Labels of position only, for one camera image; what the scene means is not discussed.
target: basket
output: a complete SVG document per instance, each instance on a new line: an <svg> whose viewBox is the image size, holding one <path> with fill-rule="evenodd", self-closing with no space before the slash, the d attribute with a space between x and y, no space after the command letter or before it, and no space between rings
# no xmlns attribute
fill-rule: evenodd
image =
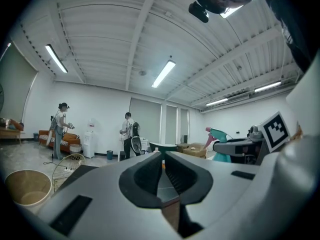
<svg viewBox="0 0 320 240"><path fill-rule="evenodd" d="M78 154L81 151L81 145L79 144L71 144L70 145L70 154Z"/></svg>

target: person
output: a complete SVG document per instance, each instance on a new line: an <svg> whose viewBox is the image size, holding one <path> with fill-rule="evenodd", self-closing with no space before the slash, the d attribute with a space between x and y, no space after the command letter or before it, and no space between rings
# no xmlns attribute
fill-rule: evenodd
<svg viewBox="0 0 320 240"><path fill-rule="evenodd" d="M133 137L133 128L132 125L135 122L135 120L133 120L131 118L131 113L127 112L125 113L125 121L122 124L122 130L120 131L120 134L125 134L124 135L124 143L123 143L123 149L125 152L125 159L129 159L130 158L130 148L134 151L133 147L132 147L132 143L131 143L131 139Z"/></svg>
<svg viewBox="0 0 320 240"><path fill-rule="evenodd" d="M65 123L66 112L68 111L69 106L67 103L59 104L59 111L55 115L56 127L54 129L55 141L53 145L53 158L62 160L64 157L60 152L61 140L63 138L64 127L71 128L68 124Z"/></svg>
<svg viewBox="0 0 320 240"><path fill-rule="evenodd" d="M197 0L200 5L214 14L225 13L228 9L238 8L252 0ZM305 73L319 49L317 17L313 10L318 0L265 0L280 21L282 34L292 56Z"/></svg>

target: floor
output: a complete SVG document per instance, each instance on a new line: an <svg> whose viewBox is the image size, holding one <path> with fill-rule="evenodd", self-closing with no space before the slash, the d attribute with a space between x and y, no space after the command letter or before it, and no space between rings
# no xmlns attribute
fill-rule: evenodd
<svg viewBox="0 0 320 240"><path fill-rule="evenodd" d="M38 142L22 141L19 144L1 144L0 146L0 165L1 174L5 179L10 173L19 170L36 170L45 173L50 178L56 168L53 163L44 164L52 161L53 150L50 147L39 145ZM57 159L53 159L54 163L59 163ZM87 166L107 166L117 163L118 159L114 157L112 160L107 160L106 156L96 155L93 158L86 158Z"/></svg>

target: brown couch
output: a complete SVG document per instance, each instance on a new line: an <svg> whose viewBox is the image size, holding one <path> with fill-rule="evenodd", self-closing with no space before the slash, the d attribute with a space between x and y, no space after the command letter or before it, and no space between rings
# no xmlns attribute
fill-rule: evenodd
<svg viewBox="0 0 320 240"><path fill-rule="evenodd" d="M188 148L185 148L183 150L183 153L186 155L194 156L197 158L206 158L207 149L203 149L205 145L201 143L192 143Z"/></svg>
<svg viewBox="0 0 320 240"><path fill-rule="evenodd" d="M39 145L41 143L46 145L47 140L48 140L48 135L49 135L49 131L48 130L40 130L39 131ZM56 135L53 132L52 139L51 139L51 141L49 143L49 147L52 147L52 148L54 147L53 140L55 140L55 138L56 138ZM60 150L70 153L70 145L71 144L80 145L81 144L81 140L75 134L72 134L72 133L64 134L64 137L63 137L63 139L61 141Z"/></svg>

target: fluorescent light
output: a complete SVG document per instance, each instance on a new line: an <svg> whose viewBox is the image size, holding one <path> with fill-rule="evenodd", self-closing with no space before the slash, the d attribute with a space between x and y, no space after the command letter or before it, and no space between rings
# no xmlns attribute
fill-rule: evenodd
<svg viewBox="0 0 320 240"><path fill-rule="evenodd" d="M263 91L263 90L266 90L266 89L269 89L269 88L272 88L272 87L276 87L278 85L281 85L281 81L278 81L278 82L274 82L272 84L269 84L269 85L266 85L266 86L263 86L263 87L260 87L260 88L257 88L254 90L254 92L260 92L260 91Z"/></svg>
<svg viewBox="0 0 320 240"><path fill-rule="evenodd" d="M62 70L63 73L68 73L66 67L61 63L60 59L58 58L57 54L55 53L54 49L52 48L51 44L47 44L45 46L48 53L51 55L52 59L58 65L58 67Z"/></svg>
<svg viewBox="0 0 320 240"><path fill-rule="evenodd" d="M217 100L217 101L214 101L214 102L210 102L210 103L205 104L205 105L206 105L206 106L212 106L212 105L214 105L214 104L226 102L227 100L228 100L227 98L224 98L224 99L220 99L220 100Z"/></svg>
<svg viewBox="0 0 320 240"><path fill-rule="evenodd" d="M169 74L169 72L175 67L176 63L173 62L172 60L169 60L164 68L162 69L161 73L158 75L156 80L154 81L152 87L157 88L160 83L165 79L165 77Z"/></svg>
<svg viewBox="0 0 320 240"><path fill-rule="evenodd" d="M221 13L220 15L222 16L222 18L226 18L228 17L229 15L233 14L235 11L239 10L243 5L241 5L240 7L237 7L237 8L228 8L227 12L226 13Z"/></svg>

